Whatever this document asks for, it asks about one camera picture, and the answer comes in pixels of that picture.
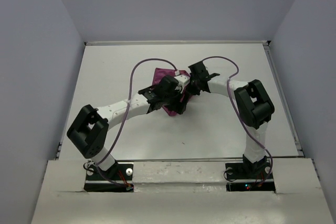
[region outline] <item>maroon fabric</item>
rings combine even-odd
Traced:
[[[180,71],[180,74],[184,74],[186,76],[189,76],[190,75],[188,74],[187,71],[185,70],[179,70]],[[153,82],[152,82],[152,85],[154,84],[158,84],[161,79],[165,76],[169,74],[170,76],[175,76],[175,70],[174,69],[164,69],[164,68],[156,68],[155,69],[155,72],[154,72],[154,77],[153,77]],[[175,116],[177,115],[177,113],[175,111],[170,111],[169,109],[167,109],[165,106],[163,107],[164,111],[167,112],[167,114],[169,116]]]

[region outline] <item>white table surface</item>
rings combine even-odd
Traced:
[[[128,96],[132,68],[146,58],[172,61],[178,69],[208,56],[225,56],[240,67],[235,78],[259,79],[275,106],[269,123],[266,146],[273,156],[297,156],[293,136],[262,44],[127,45],[87,46],[78,77],[66,129],[87,104],[112,104]],[[210,73],[229,76],[231,63],[220,59],[205,61]],[[155,67],[170,68],[164,62],[146,62],[134,75],[133,93],[151,85]],[[118,126],[109,131],[111,146]],[[183,115],[169,117],[163,110],[128,120],[112,154],[116,159],[181,159],[241,157],[245,149],[242,129],[228,98],[201,93],[188,103]],[[60,159],[83,159],[65,136]]]
[[[275,158],[276,193],[227,192],[225,162],[134,162],[134,193],[87,193],[82,165],[49,161],[32,224],[333,224],[310,159]]]

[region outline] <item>robotic arm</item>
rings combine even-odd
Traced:
[[[190,96],[200,95],[201,91],[228,97],[226,77],[217,73],[209,74],[202,61],[189,68],[190,77],[183,74],[174,77],[166,75],[159,84],[140,90],[130,101],[123,100],[96,109],[90,105],[84,106],[69,128],[67,136],[85,158],[98,164],[107,175],[113,175],[118,169],[118,163],[111,154],[106,157],[108,150],[104,147],[105,138],[111,128],[122,122],[128,103],[130,107],[126,120],[151,113],[163,106],[182,114]],[[258,80],[232,80],[229,86],[241,119],[250,134],[264,145],[267,122],[274,113],[274,106],[263,85]],[[243,162],[245,170],[251,174],[260,173],[266,165],[265,151],[248,135]]]

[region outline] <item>white table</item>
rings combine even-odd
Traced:
[[[134,162],[133,193],[87,193],[82,165],[49,161],[32,224],[333,224],[310,159],[275,158],[276,193],[227,192],[225,162]]]
[[[297,156],[293,136],[281,104],[262,44],[202,45],[127,45],[87,46],[70,109],[67,130],[80,109],[112,104],[128,96],[129,77],[134,65],[146,58],[163,58],[177,68],[188,66],[208,56],[225,56],[240,67],[235,78],[259,79],[275,105],[269,123],[266,146],[273,156]],[[220,59],[205,62],[211,72],[229,76],[231,63]],[[163,62],[146,62],[134,75],[133,93],[151,85],[155,67],[170,68]],[[118,126],[107,137],[111,146]],[[202,93],[193,97],[183,115],[169,117],[163,110],[128,120],[112,154],[116,159],[181,159],[241,157],[245,149],[242,129],[228,98]],[[65,136],[60,160],[83,159]]]

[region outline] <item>gray wall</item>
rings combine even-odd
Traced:
[[[83,52],[61,0],[0,0],[0,222],[30,223]]]
[[[84,41],[271,39],[294,0],[63,0]]]
[[[305,154],[336,220],[336,0],[295,0],[271,51]]]

